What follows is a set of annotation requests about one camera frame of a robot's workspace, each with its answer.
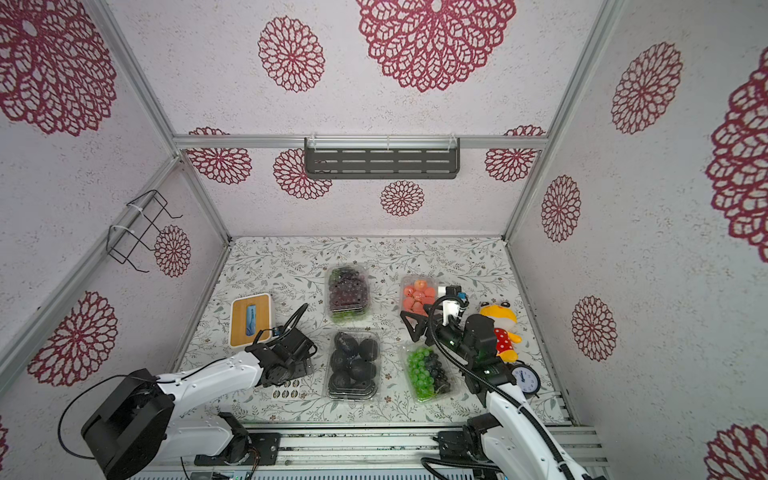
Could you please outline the sticker label sheet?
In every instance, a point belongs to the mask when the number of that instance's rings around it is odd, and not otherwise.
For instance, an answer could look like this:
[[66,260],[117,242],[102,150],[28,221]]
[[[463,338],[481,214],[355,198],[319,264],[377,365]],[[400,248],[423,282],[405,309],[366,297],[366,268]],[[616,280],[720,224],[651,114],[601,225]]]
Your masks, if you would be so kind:
[[272,390],[274,399],[294,400],[305,399],[313,393],[312,381],[309,377],[302,377],[276,386]]

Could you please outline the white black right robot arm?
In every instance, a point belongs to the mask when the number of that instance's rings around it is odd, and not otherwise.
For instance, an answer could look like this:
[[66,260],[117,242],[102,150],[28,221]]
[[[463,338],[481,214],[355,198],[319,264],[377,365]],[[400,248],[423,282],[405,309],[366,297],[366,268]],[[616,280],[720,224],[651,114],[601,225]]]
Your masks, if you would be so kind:
[[419,315],[403,311],[401,318],[414,341],[434,346],[462,373],[470,393],[487,411],[467,420],[461,431],[441,431],[438,458],[421,464],[437,479],[440,467],[472,469],[488,478],[589,479],[530,408],[515,373],[528,365],[517,361],[514,345],[520,337],[511,329],[514,313],[487,305],[463,323],[441,313]]

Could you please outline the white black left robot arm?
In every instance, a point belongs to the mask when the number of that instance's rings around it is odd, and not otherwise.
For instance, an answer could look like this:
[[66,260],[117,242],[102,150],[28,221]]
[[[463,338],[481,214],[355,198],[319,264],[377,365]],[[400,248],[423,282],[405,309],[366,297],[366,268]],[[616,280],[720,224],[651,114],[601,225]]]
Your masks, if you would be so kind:
[[128,479],[155,461],[186,457],[203,466],[256,464],[266,456],[233,413],[203,420],[186,413],[235,391],[306,376],[317,351],[293,328],[192,372],[134,371],[85,422],[81,436],[108,479]]

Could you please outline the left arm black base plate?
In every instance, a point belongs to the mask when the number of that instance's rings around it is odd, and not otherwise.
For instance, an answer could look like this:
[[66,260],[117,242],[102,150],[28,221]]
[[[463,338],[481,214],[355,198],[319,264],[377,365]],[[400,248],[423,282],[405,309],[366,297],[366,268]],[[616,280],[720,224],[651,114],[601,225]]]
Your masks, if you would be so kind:
[[193,464],[209,466],[272,466],[277,461],[282,435],[277,432],[250,433],[248,439],[236,436],[222,453],[197,455]]

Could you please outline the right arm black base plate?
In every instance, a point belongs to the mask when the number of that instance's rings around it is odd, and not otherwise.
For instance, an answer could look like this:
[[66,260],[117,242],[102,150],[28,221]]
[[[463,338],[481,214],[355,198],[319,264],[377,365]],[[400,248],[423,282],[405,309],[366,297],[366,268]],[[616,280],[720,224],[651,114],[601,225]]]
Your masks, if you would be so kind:
[[482,447],[481,435],[471,428],[439,431],[436,441],[442,460],[490,463]]

